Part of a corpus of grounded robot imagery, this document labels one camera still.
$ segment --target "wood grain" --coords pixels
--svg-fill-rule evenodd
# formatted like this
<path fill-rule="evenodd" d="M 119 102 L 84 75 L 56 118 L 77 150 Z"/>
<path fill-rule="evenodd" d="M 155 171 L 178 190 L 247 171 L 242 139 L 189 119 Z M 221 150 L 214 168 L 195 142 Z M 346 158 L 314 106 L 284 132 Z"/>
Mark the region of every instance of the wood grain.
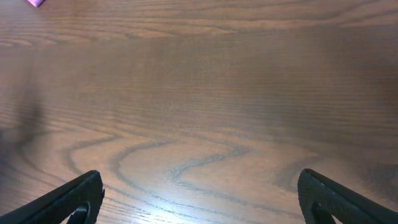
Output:
<path fill-rule="evenodd" d="M 398 210 L 397 6 L 1 1 L 0 215 L 91 169 L 98 223 L 304 223 L 303 168 Z"/>
<path fill-rule="evenodd" d="M 0 47 L 396 24 L 396 0 L 0 2 Z"/>

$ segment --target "black object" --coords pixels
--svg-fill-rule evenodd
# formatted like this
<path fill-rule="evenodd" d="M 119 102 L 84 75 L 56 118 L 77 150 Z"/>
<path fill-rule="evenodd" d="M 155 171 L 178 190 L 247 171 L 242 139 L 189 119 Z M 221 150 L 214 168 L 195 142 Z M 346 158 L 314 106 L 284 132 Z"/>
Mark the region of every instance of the black object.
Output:
<path fill-rule="evenodd" d="M 94 224 L 104 197 L 100 173 L 91 170 L 61 187 L 0 217 L 7 224 Z"/>
<path fill-rule="evenodd" d="M 298 178 L 298 200 L 307 224 L 397 224 L 389 210 L 311 169 Z"/>

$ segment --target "pink object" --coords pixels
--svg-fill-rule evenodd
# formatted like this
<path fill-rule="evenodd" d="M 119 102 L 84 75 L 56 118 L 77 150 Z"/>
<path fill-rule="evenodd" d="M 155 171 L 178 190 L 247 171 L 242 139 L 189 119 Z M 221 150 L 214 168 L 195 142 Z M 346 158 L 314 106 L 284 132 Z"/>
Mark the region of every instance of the pink object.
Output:
<path fill-rule="evenodd" d="M 44 0 L 28 0 L 30 3 L 32 3 L 32 5 L 34 6 L 34 7 L 39 7 L 43 2 L 44 2 Z"/>

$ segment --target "wood grain pattern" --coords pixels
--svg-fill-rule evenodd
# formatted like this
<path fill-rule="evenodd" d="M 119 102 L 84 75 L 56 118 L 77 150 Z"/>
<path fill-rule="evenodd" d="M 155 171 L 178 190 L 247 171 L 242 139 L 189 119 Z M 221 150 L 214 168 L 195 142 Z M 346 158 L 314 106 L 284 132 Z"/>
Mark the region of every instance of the wood grain pattern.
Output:
<path fill-rule="evenodd" d="M 98 223 L 303 223 L 303 168 L 398 210 L 397 6 L 1 1 L 0 215 L 90 169 Z"/>
<path fill-rule="evenodd" d="M 396 24 L 396 0 L 0 2 L 0 47 Z"/>

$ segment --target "brown wood tabletop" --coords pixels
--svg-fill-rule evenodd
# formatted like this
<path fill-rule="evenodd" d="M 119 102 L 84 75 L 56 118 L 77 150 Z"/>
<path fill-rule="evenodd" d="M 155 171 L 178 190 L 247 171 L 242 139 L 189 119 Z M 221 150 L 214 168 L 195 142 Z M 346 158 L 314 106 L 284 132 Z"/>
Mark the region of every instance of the brown wood tabletop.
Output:
<path fill-rule="evenodd" d="M 92 169 L 98 223 L 304 223 L 304 168 L 397 211 L 397 97 L 397 0 L 1 0 L 0 215 Z"/>

